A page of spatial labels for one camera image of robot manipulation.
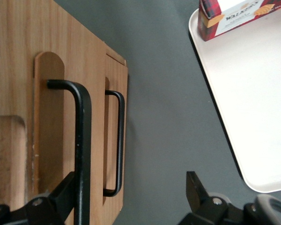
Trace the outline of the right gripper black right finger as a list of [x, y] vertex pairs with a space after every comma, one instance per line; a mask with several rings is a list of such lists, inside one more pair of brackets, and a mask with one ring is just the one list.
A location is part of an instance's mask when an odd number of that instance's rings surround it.
[[228, 215], [226, 201], [210, 196], [193, 171], [186, 173], [186, 197], [191, 212], [179, 222], [181, 225], [221, 225]]

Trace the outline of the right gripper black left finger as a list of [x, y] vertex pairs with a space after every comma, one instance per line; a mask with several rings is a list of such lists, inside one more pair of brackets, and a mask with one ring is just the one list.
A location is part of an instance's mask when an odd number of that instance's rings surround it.
[[48, 196], [36, 197], [25, 208], [29, 225], [63, 225], [74, 208], [74, 172]]

